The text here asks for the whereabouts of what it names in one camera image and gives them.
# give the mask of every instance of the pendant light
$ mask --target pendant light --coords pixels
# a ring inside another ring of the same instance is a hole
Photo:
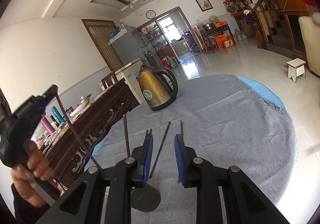
[[[132,4],[129,0],[127,0],[127,2],[128,2],[128,5],[129,5],[130,9],[131,9],[131,10],[134,10],[133,4]]]

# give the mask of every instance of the white stool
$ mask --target white stool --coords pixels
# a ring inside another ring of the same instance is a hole
[[[303,75],[306,77],[306,71],[304,70],[304,65],[306,62],[304,60],[294,59],[288,61],[287,64],[289,65],[288,78],[292,78],[294,83],[296,83],[298,76]]]

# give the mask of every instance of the hand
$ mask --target hand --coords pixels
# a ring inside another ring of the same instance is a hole
[[[38,149],[35,142],[30,141],[29,149],[32,151],[27,166],[33,173],[28,171],[24,166],[18,164],[11,170],[13,184],[20,196],[35,207],[42,207],[46,202],[36,193],[28,181],[34,177],[40,178],[42,181],[53,177],[53,170],[49,166],[48,159],[43,157],[41,150]]]

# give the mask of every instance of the kettle handle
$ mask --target kettle handle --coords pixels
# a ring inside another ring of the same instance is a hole
[[[152,71],[152,74],[155,75],[161,84],[164,86],[164,88],[168,91],[168,93],[171,96],[171,99],[175,100],[177,94],[178,94],[178,82],[177,79],[175,78],[174,74],[167,68],[157,68]],[[169,83],[167,80],[164,78],[162,75],[166,75],[170,81],[172,82],[173,90],[171,89]]]

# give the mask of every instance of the wall clock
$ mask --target wall clock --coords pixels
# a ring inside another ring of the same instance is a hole
[[[147,12],[146,12],[146,17],[147,17],[148,19],[153,19],[154,17],[156,17],[156,12],[153,11],[153,10],[147,11]]]

